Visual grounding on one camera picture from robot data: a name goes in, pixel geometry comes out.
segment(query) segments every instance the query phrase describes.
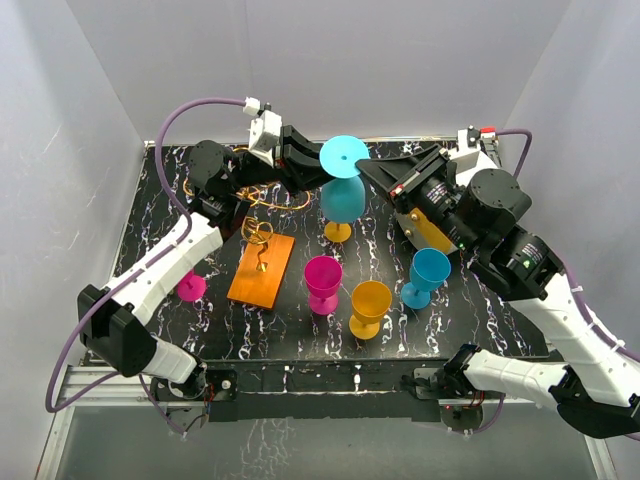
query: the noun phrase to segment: table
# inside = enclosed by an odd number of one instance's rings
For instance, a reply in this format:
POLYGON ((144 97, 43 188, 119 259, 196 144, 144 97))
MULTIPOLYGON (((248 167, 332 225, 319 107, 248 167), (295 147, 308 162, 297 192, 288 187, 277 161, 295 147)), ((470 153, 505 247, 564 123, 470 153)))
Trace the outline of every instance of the table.
MULTIPOLYGON (((423 149, 433 141, 369 142, 372 158, 385 158, 423 149)), ((450 146, 447 141, 440 141, 450 146)), ((185 202, 182 183, 187 175, 190 147, 163 149, 167 177, 185 202)), ((237 232, 223 248, 196 267, 206 278, 204 298, 193 304, 168 297, 147 328, 160 338, 183 346, 204 360, 336 360, 391 358, 448 358, 463 343, 474 343, 507 356, 548 354, 542 334, 526 318, 511 310, 452 254, 452 274, 433 295, 432 304, 413 311, 400 300, 409 281, 414 247, 404 237, 392 208, 367 185, 364 215, 353 225, 353 236, 344 244, 332 244, 323 235, 325 219, 319 210, 319 192, 302 211, 256 207, 250 213, 273 224, 276 233, 295 237, 296 243, 273 311, 229 302, 227 291, 244 251, 237 232), (340 305, 335 314, 321 317, 307 304, 303 280, 307 261, 331 255, 343 265, 340 305), (391 309, 373 340, 354 338, 349 331, 350 293, 366 280, 385 283, 394 294, 391 309)), ((266 201, 291 199, 279 185, 266 201)), ((153 147, 145 152, 144 165, 116 266, 116 274, 141 258, 176 222, 178 212, 169 205, 153 164, 153 147)))

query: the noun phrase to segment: purple cable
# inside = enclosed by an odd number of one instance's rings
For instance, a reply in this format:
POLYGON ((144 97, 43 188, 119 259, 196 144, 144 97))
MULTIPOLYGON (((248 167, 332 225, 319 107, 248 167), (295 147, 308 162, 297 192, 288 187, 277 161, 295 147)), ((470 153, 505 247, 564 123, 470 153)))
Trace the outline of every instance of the purple cable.
POLYGON ((493 426, 493 424, 498 421, 498 417, 502 413, 502 407, 504 407, 504 397, 505 397, 505 394, 501 393, 500 401, 498 402, 498 408, 496 409, 496 413, 493 414, 493 417, 491 418, 491 420, 487 422, 486 425, 482 425, 478 430, 475 431, 475 433, 482 433, 486 430, 489 430, 493 426))
MULTIPOLYGON (((182 113, 184 113, 187 110, 190 110, 190 109, 192 109, 194 107, 198 107, 200 105, 211 105, 211 104, 237 105, 237 106, 240 106, 240 107, 244 107, 246 102, 244 100, 235 100, 235 99, 230 99, 230 98, 212 97, 212 98, 201 98, 199 100, 194 100, 192 102, 185 103, 184 105, 182 105, 181 107, 176 109, 164 121, 164 123, 160 127, 160 131, 158 132, 158 137, 156 138, 156 145, 155 145, 154 154, 155 154, 155 165, 156 165, 156 170, 158 171, 158 177, 160 179, 160 184, 162 185, 162 189, 169 196, 169 200, 171 201, 171 203, 173 203, 175 205, 175 207, 178 209, 178 211, 187 218, 187 228, 185 228, 185 231, 182 233, 182 235, 180 235, 180 237, 178 237, 177 243, 180 243, 185 238, 187 238, 187 236, 189 235, 189 232, 191 232, 191 227, 192 227, 193 222, 191 220, 191 215, 189 214, 189 211, 187 210, 187 208, 180 203, 180 201, 178 200, 178 197, 176 197, 175 193, 173 193, 173 191, 171 190, 171 185, 169 184, 169 181, 167 180, 167 176, 164 173, 164 168, 163 168, 163 165, 162 165, 162 145, 164 143, 164 137, 167 134, 167 131, 169 130, 169 127, 171 126, 173 121, 178 116, 180 116, 182 113)), ((151 258, 151 260, 149 260, 149 262, 145 265, 145 267, 149 268, 152 265, 154 265, 158 260, 160 260, 162 257, 164 257, 171 250, 173 250, 173 248, 174 248, 173 245, 167 246, 160 253, 158 253, 156 256, 151 258)), ((123 280, 120 284, 118 284, 113 289, 111 289, 109 292, 107 292, 107 294, 105 296, 100 298, 100 300, 98 300, 89 309, 89 311, 82 317, 82 319, 80 319, 80 321, 78 322, 78 325, 76 325, 76 327, 73 329, 73 331, 71 332, 71 335, 69 335, 69 338, 67 339, 67 341, 65 342, 64 346, 62 347, 62 351, 60 352, 60 355, 58 356, 58 360, 56 361, 56 364, 53 367, 53 372, 51 373, 51 378, 49 379, 49 385, 47 386, 47 393, 46 393, 46 398, 45 398, 45 401, 44 401, 45 408, 46 408, 47 412, 49 412, 49 413, 59 412, 60 410, 68 407, 73 402, 78 400, 80 397, 82 397, 89 390, 91 390, 94 387, 100 385, 101 383, 105 382, 106 380, 109 380, 110 378, 113 378, 116 375, 118 375, 118 372, 111 372, 111 373, 99 378, 98 380, 96 380, 95 382, 91 383, 90 385, 87 385, 85 388, 80 390, 78 393, 76 393, 72 397, 68 398, 63 403, 61 403, 59 405, 55 405, 55 406, 53 405, 53 391, 55 389, 58 377, 60 376, 60 372, 62 371, 62 367, 64 365, 64 361, 67 358, 67 355, 69 354, 69 350, 71 350, 73 342, 75 342, 76 338, 78 337, 78 335, 80 335, 80 332, 85 327, 85 325, 89 322, 91 317, 93 315, 95 315, 95 313, 106 302, 108 302, 114 295, 116 295, 124 287, 129 285, 136 278, 138 278, 142 274, 142 272, 143 272, 142 269, 137 270, 136 272, 134 272, 131 275, 129 275, 129 277, 127 277, 125 280, 123 280)))
POLYGON ((186 435, 187 431, 180 427, 179 425, 177 425, 173 420, 171 420, 169 418, 169 415, 167 415, 166 413, 164 413, 164 410, 162 410, 162 407, 158 404, 158 402, 156 401, 155 398, 153 398, 153 395, 151 395, 151 391, 149 390, 149 387, 147 387, 147 384, 144 383, 144 378, 142 377, 142 374, 138 375, 138 378, 140 379, 140 385, 142 385, 142 389, 144 390, 144 393, 147 394, 147 398, 151 401, 151 404, 155 407, 155 409, 160 413, 160 415, 162 415, 162 417, 167 421, 167 423, 169 424, 169 426, 171 428, 173 428, 177 433, 179 433, 180 435, 186 435))
POLYGON ((522 148, 522 153, 520 154, 520 160, 518 160, 518 165, 516 165, 516 169, 513 172, 513 178, 518 178, 520 170, 522 170, 522 166, 524 165, 524 161, 527 158, 527 154, 529 153, 533 134, 526 128, 505 128, 504 130, 496 130, 496 137, 500 137, 502 135, 525 135, 527 137, 524 147, 522 148))

